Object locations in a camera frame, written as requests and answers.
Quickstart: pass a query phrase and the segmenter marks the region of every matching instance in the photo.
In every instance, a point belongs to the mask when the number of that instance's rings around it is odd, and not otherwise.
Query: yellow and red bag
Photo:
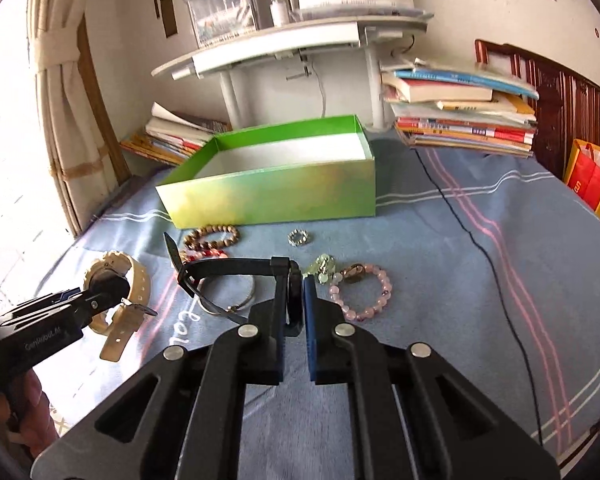
[[[600,218],[600,146],[575,139],[563,182]]]

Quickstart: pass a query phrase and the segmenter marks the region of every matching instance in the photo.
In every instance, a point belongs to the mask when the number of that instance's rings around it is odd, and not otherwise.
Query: wooden headboard
[[[528,50],[475,40],[478,62],[488,63],[489,54],[509,57],[511,73],[538,88],[540,99],[529,103],[538,118],[533,150],[538,162],[562,179],[574,138],[600,146],[600,87]]]

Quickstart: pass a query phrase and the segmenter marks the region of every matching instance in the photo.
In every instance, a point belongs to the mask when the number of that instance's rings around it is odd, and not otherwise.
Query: metal rivet
[[[411,355],[414,357],[429,357],[431,347],[426,343],[415,343],[411,345]]]
[[[356,327],[349,323],[340,323],[339,325],[336,325],[336,328],[334,330],[336,335],[339,335],[341,337],[351,337],[355,334]]]
[[[184,355],[184,348],[182,346],[167,346],[162,355],[167,361],[177,361]]]
[[[238,329],[240,337],[256,337],[258,335],[258,327],[255,325],[241,325]]]

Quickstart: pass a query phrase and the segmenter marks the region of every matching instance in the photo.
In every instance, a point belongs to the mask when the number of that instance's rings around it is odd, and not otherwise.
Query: green box
[[[376,214],[375,160],[356,116],[216,135],[156,189],[179,229]]]

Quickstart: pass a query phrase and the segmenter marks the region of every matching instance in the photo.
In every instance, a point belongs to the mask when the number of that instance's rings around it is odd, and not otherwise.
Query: beige curtain
[[[118,186],[78,72],[77,30],[87,0],[29,0],[27,27],[38,116],[51,174],[74,235]]]

